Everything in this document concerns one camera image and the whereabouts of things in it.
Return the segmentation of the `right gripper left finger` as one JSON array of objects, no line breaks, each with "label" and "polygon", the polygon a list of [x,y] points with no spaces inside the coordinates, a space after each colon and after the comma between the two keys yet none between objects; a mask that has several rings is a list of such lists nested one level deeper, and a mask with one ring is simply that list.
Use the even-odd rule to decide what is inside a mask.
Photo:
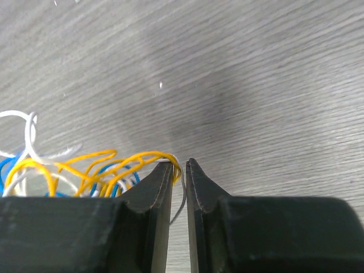
[{"label": "right gripper left finger", "polygon": [[2,272],[164,272],[173,166],[116,198],[1,199]]}]

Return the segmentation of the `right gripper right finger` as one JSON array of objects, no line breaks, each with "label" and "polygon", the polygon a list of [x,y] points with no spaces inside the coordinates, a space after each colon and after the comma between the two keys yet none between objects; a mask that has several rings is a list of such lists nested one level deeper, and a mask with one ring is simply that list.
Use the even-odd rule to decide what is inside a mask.
[{"label": "right gripper right finger", "polygon": [[192,272],[362,272],[363,226],[332,197],[233,196],[186,163]]}]

